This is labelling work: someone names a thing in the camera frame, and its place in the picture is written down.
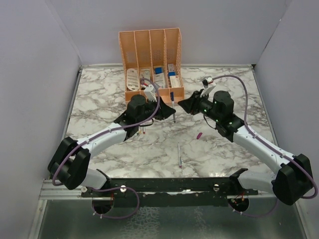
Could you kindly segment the blue whiteboard marker pen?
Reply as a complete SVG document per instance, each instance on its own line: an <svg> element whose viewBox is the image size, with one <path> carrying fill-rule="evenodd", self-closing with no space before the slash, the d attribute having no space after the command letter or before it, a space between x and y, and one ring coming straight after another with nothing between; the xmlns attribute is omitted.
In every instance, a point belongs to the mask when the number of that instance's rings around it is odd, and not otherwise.
<svg viewBox="0 0 319 239"><path fill-rule="evenodd" d="M174 93L173 92L170 92L170 98L171 98L172 108L175 110L175 107L174 107ZM174 123L176 123L176 115L175 115L175 113L172 115Z"/></svg>

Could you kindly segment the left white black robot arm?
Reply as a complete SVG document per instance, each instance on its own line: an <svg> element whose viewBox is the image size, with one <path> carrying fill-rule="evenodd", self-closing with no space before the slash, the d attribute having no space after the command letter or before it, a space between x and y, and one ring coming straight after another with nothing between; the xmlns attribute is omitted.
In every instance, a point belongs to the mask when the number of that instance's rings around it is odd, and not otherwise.
<svg viewBox="0 0 319 239"><path fill-rule="evenodd" d="M105 129L78 140L67 137L61 141L48 165L53 184L69 190L85 186L93 188L98 196L106 196L110 191L109 178L100 170L89 169L90 159L134 136L143 123L165 120L175 112L163 100L152 102L134 95L126 110Z"/></svg>

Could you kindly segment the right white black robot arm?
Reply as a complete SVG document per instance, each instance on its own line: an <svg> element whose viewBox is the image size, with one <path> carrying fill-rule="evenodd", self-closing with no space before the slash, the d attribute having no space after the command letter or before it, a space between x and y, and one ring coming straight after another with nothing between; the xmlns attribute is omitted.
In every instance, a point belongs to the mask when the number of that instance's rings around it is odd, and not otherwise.
<svg viewBox="0 0 319 239"><path fill-rule="evenodd" d="M233 194L240 195L246 189L254 189L274 193L282 203L293 205L315 187L310 160L303 154L295 156L273 145L246 126L234 114L234 101L227 91L216 92L212 101L195 91L178 104L188 114L202 113L215 121L216 130L222 137L245 148L271 169L271 174L247 169L233 174L235 179L229 182Z"/></svg>

